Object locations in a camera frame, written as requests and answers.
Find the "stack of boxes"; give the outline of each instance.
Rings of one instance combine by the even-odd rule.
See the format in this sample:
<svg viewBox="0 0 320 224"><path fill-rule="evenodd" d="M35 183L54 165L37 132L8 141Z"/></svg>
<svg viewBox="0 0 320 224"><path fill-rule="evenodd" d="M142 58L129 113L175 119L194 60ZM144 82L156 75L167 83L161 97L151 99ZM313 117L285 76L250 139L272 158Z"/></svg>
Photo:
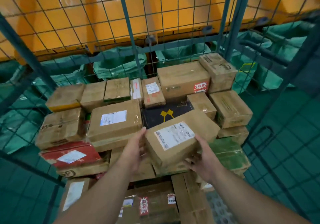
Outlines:
<svg viewBox="0 0 320 224"><path fill-rule="evenodd" d="M131 179L134 189L127 193L137 199L125 201L130 205L124 204L118 222L187 223L192 217L198 223L205 215L213 223L207 217L205 210L210 208L201 190L212 190L212 186L188 171L183 160L201 151L195 139L198 134L236 174L243 176L250 166L241 144L248 136L245 126L252 112L231 91L236 72L214 53L200 56L196 62L159 68L157 77L145 80L121 78L59 87L47 101L54 113L46 117L36 145L57 173L69 179L61 211L100 179L118 160L130 137L146 126L143 141L148 157ZM85 120L88 113L90 120ZM172 180L155 179L165 175L173 175ZM135 184L146 179L157 183L144 187ZM76 185L81 191L76 200L70 200L68 192ZM147 197L150 205L157 203L150 208L153 213L138 214L141 196ZM186 201L192 198L199 200L197 206ZM127 210L129 206L137 211Z"/></svg>

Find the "white label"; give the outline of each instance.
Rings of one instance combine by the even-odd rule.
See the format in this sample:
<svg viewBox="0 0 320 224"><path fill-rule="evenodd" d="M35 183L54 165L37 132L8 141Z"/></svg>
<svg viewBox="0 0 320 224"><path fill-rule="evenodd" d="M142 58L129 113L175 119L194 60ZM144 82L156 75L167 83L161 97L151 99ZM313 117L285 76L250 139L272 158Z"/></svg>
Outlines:
<svg viewBox="0 0 320 224"><path fill-rule="evenodd" d="M174 194L168 194L168 204L175 204L176 196Z"/></svg>
<svg viewBox="0 0 320 224"><path fill-rule="evenodd" d="M100 126L121 123L127 120L127 110L103 114Z"/></svg>
<svg viewBox="0 0 320 224"><path fill-rule="evenodd" d="M184 141L194 138L194 132L186 125L185 122L181 122L175 125L171 125L164 129L160 129L154 133L161 143L164 150L170 149Z"/></svg>
<svg viewBox="0 0 320 224"><path fill-rule="evenodd" d="M74 204L74 202L76 202L81 197L84 184L84 181L74 182L70 184L69 191L66 195L66 201L64 203L62 211L67 210L71 205Z"/></svg>
<svg viewBox="0 0 320 224"><path fill-rule="evenodd" d="M122 214L123 214L123 207L121 207L119 217L122 217Z"/></svg>
<svg viewBox="0 0 320 224"><path fill-rule="evenodd" d="M149 95L160 91L156 82L151 83L151 84L147 84L146 89L147 89L146 91L148 92Z"/></svg>
<svg viewBox="0 0 320 224"><path fill-rule="evenodd" d="M211 187L213 187L210 183L207 183L204 187L203 187L203 189L206 189L206 188L211 188Z"/></svg>
<svg viewBox="0 0 320 224"><path fill-rule="evenodd" d="M57 160L64 161L64 162L70 164L70 163L72 163L76 160L79 160L80 158L85 157L85 156L86 156L86 154L79 152L77 150L73 150L73 151L70 151L69 153L59 157Z"/></svg>
<svg viewBox="0 0 320 224"><path fill-rule="evenodd" d="M132 80L132 97L133 99L139 99L141 98L141 93L140 93L140 84L138 79Z"/></svg>
<svg viewBox="0 0 320 224"><path fill-rule="evenodd" d="M124 200L122 206L123 207L133 207L133 200L134 199L129 199L129 200Z"/></svg>

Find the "metal cage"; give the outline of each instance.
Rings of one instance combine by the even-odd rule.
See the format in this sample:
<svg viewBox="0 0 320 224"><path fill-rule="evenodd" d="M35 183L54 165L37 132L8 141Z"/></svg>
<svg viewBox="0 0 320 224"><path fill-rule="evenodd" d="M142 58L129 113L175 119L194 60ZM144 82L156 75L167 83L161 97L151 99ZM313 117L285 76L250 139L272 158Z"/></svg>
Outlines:
<svg viewBox="0 0 320 224"><path fill-rule="evenodd" d="M57 86L152 77L211 52L239 70L235 90L254 113L246 181L320 223L319 8L320 0L2 0L2 223L56 217L65 183L34 139ZM13 60L12 72L1 67Z"/></svg>

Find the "red sticker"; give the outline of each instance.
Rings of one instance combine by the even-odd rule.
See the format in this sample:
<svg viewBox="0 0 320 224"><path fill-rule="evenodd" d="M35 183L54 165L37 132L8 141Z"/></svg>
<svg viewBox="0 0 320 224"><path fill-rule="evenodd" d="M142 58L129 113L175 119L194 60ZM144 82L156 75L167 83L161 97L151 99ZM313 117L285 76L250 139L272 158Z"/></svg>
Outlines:
<svg viewBox="0 0 320 224"><path fill-rule="evenodd" d="M208 89L208 82L201 82L194 85L194 92L206 92Z"/></svg>
<svg viewBox="0 0 320 224"><path fill-rule="evenodd" d="M140 199L140 206L139 206L140 216L148 215L149 214L148 197L143 197L139 199Z"/></svg>

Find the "right hand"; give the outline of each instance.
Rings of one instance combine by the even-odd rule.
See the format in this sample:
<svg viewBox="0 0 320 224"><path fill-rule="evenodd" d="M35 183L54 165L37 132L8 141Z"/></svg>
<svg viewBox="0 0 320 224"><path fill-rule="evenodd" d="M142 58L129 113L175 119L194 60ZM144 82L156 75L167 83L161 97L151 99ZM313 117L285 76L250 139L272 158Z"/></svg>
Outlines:
<svg viewBox="0 0 320 224"><path fill-rule="evenodd" d="M195 171L204 181L213 185L214 177L217 172L224 167L211 150L207 141L197 134L195 135L195 138L201 145L202 154L193 155L190 158L191 162L185 160L184 164L186 167Z"/></svg>

